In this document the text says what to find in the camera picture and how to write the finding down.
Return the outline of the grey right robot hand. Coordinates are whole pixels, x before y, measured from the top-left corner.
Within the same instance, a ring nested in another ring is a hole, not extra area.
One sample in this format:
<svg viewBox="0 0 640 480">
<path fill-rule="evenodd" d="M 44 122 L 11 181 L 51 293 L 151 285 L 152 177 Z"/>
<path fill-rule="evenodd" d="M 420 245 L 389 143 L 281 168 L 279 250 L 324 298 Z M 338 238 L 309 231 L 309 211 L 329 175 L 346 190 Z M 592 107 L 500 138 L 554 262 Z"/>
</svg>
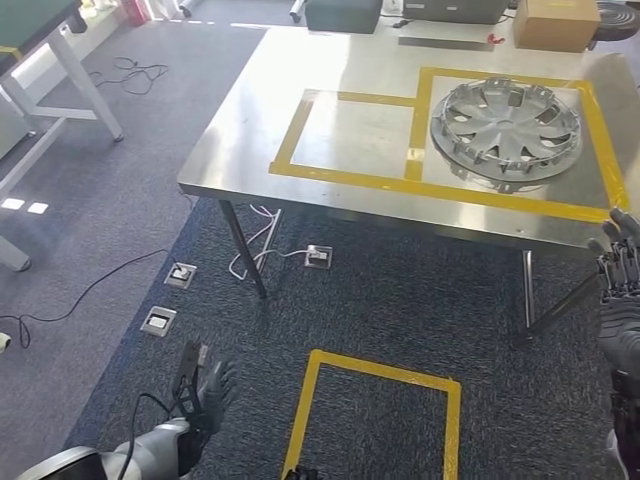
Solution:
<svg viewBox="0 0 640 480">
<path fill-rule="evenodd" d="M 639 376 L 639 222 L 619 208 L 602 224 L 609 240 L 595 239 L 588 248 L 595 255 L 601 294 L 598 337 L 605 357 L 617 370 Z"/>
</svg>

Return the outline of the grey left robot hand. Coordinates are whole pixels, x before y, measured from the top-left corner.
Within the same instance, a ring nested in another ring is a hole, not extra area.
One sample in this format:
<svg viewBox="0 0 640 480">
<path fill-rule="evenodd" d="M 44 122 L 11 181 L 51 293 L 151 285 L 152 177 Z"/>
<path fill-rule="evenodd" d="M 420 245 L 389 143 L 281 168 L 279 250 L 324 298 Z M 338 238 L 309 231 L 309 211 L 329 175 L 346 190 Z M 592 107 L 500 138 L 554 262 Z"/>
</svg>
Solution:
<svg viewBox="0 0 640 480">
<path fill-rule="evenodd" d="M 238 369 L 233 361 L 217 361 L 198 392 L 205 430 L 210 435 L 219 433 L 229 408 L 238 395 Z"/>
</svg>

